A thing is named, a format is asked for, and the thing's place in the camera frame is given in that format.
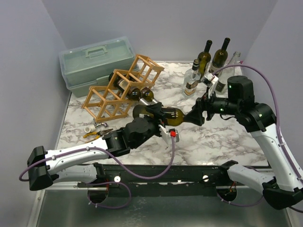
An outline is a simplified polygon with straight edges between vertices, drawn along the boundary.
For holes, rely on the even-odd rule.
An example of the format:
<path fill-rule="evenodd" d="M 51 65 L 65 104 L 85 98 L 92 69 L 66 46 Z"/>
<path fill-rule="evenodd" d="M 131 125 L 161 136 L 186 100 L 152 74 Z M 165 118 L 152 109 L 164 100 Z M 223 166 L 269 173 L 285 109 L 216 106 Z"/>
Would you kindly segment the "green wine bottle black neck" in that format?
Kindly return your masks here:
<path fill-rule="evenodd" d="M 185 122 L 183 112 L 175 107 L 161 107 L 161 104 L 136 105 L 133 109 L 133 118 L 149 116 L 161 120 L 164 125 L 178 126 Z"/>

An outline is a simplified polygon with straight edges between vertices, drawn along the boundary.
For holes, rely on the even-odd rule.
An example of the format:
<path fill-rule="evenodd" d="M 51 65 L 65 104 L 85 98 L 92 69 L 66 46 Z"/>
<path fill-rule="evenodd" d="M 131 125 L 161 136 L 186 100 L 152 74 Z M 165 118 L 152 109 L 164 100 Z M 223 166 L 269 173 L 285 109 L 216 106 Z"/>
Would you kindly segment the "green wine bottle silver neck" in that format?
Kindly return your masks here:
<path fill-rule="evenodd" d="M 153 105 L 158 103 L 159 101 L 154 97 L 154 93 L 148 88 L 144 87 L 141 89 L 142 98 L 148 105 Z"/>

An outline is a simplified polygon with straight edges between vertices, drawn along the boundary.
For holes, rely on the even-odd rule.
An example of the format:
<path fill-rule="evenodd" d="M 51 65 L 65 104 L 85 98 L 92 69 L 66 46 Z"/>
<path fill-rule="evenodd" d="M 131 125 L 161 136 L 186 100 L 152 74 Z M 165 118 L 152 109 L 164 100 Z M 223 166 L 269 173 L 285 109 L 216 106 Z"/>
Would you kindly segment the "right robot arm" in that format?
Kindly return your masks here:
<path fill-rule="evenodd" d="M 214 114 L 232 115 L 259 144 L 274 175 L 266 175 L 244 167 L 236 161 L 220 166 L 218 181 L 223 185 L 238 182 L 261 193 L 267 203 L 281 210 L 296 205 L 303 199 L 303 170 L 281 137 L 278 119 L 270 106 L 256 103 L 253 82 L 246 76 L 232 76 L 227 80 L 227 98 L 206 92 L 196 100 L 185 122 L 201 126 Z"/>

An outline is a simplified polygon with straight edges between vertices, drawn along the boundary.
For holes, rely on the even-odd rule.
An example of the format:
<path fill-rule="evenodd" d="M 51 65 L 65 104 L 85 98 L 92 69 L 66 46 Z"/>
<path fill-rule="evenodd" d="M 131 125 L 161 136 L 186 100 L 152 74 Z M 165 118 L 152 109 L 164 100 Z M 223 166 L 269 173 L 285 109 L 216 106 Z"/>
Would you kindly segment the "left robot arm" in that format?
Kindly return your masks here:
<path fill-rule="evenodd" d="M 154 114 L 134 117 L 133 121 L 119 130 L 111 131 L 102 138 L 71 148 L 46 150 L 44 146 L 33 149 L 27 160 L 29 189 L 38 191 L 52 186 L 55 182 L 69 180 L 63 170 L 95 160 L 120 157 L 129 154 L 153 136 L 165 132 L 161 124 L 162 103 L 147 105 Z"/>

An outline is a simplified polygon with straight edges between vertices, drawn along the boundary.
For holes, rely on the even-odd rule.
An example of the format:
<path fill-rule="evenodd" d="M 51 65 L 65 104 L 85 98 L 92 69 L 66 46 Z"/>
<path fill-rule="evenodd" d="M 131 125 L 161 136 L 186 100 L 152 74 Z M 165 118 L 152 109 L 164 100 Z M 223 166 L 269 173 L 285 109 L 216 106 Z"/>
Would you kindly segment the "clear glass bottle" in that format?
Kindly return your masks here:
<path fill-rule="evenodd" d="M 239 57 L 240 57 L 241 53 L 236 51 L 234 52 L 231 60 L 228 62 L 227 65 L 234 65 L 238 62 L 239 60 Z M 216 88 L 215 88 L 215 91 L 216 93 L 222 95 L 226 92 L 227 90 L 227 80 L 229 77 L 232 77 L 234 76 L 234 73 L 235 73 L 235 67 L 229 67 L 229 68 L 226 68 L 226 69 L 223 69 L 222 71 L 220 71 L 220 74 L 219 74 L 219 80 L 218 80 L 218 83 L 216 85 Z"/>

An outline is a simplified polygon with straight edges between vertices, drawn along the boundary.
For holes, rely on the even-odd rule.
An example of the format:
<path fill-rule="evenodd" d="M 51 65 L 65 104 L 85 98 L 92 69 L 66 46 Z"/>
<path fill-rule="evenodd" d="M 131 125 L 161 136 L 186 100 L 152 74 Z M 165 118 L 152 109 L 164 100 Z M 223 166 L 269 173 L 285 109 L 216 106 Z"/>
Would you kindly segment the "clear square liquor bottle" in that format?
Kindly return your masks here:
<path fill-rule="evenodd" d="M 192 67 L 185 73 L 182 95 L 185 98 L 191 98 L 195 92 L 199 81 L 199 59 L 193 61 Z"/>

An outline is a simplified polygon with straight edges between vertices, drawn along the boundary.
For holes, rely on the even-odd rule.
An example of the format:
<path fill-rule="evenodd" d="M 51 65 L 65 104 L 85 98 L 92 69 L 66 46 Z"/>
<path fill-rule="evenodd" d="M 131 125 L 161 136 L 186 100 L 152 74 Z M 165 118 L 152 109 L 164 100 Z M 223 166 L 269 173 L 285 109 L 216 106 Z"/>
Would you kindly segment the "wooden wine rack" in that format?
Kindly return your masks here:
<path fill-rule="evenodd" d="M 135 102 L 144 102 L 141 89 L 155 86 L 164 68 L 150 57 L 136 55 L 130 69 L 115 69 L 107 86 L 91 86 L 82 105 L 95 120 L 107 122 L 128 116 Z"/>

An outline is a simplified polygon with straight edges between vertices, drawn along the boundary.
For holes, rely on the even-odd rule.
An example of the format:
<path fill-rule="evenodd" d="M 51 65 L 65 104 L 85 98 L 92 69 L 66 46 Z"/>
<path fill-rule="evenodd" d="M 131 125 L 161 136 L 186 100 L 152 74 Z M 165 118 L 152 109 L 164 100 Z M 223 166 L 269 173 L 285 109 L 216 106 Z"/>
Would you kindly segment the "back left green bottle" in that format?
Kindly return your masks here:
<path fill-rule="evenodd" d="M 212 45 L 212 40 L 207 40 L 205 48 L 202 52 L 199 53 L 198 59 L 200 61 L 199 64 L 199 72 L 200 75 L 203 76 L 206 70 L 206 67 L 208 66 L 208 63 L 211 59 L 211 55 L 209 53 L 211 45 Z"/>

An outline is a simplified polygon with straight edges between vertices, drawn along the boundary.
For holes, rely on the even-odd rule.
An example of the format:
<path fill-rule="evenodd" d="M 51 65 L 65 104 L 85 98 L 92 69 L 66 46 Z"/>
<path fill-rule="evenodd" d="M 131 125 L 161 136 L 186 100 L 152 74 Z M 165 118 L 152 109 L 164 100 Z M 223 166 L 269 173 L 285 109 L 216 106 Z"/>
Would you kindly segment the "back right green bottle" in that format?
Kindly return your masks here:
<path fill-rule="evenodd" d="M 215 52 L 215 55 L 213 57 L 212 63 L 208 71 L 209 73 L 214 73 L 224 66 L 228 58 L 227 47 L 229 45 L 229 42 L 230 42 L 230 38 L 226 37 L 224 39 L 221 49 Z"/>

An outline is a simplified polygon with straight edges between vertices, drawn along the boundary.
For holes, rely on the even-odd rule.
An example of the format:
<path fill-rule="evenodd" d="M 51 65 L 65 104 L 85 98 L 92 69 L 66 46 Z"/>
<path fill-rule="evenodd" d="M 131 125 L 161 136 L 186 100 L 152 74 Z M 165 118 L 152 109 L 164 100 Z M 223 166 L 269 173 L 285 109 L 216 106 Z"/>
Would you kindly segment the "white plastic pipe fitting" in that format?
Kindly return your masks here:
<path fill-rule="evenodd" d="M 95 127 L 94 124 L 86 126 L 85 129 L 84 129 L 86 134 L 94 132 L 95 130 L 96 130 L 96 127 Z"/>

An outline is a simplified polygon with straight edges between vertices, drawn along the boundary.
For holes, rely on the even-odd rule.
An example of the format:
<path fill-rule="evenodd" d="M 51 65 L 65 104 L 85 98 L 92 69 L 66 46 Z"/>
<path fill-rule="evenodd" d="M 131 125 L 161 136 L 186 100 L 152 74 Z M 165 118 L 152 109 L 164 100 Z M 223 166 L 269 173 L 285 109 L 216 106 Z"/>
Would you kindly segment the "green plastic toolbox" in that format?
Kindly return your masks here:
<path fill-rule="evenodd" d="M 106 40 L 59 53 L 62 77 L 76 97 L 87 96 L 90 86 L 107 86 L 115 70 L 129 70 L 136 54 L 127 37 Z"/>

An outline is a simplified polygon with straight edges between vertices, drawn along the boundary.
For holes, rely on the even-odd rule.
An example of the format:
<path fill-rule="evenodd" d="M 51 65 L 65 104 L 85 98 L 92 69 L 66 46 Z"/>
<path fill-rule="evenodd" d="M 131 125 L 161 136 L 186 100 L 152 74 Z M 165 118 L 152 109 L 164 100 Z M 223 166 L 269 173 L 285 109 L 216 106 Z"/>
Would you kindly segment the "yellow handled pliers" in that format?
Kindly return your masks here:
<path fill-rule="evenodd" d="M 102 131 L 94 131 L 94 132 L 90 132 L 90 133 L 87 133 L 83 136 L 83 138 L 88 138 L 90 136 L 94 136 L 93 139 L 87 141 L 86 143 L 89 143 L 89 142 L 93 142 L 101 137 L 103 137 L 104 135 L 110 133 L 113 129 L 105 129 L 105 130 L 102 130 Z"/>

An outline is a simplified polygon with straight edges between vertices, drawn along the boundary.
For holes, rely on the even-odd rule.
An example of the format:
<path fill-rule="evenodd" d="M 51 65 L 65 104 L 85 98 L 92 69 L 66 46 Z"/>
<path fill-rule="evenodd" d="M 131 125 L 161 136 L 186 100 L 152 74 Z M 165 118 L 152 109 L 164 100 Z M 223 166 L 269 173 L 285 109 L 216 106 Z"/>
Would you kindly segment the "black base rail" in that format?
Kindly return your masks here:
<path fill-rule="evenodd" d="M 106 197 L 169 197 L 214 196 L 235 200 L 240 184 L 233 183 L 219 166 L 171 166 L 161 177 L 141 179 L 120 165 L 94 164 L 97 178 L 88 189 L 88 196 L 96 202 Z"/>

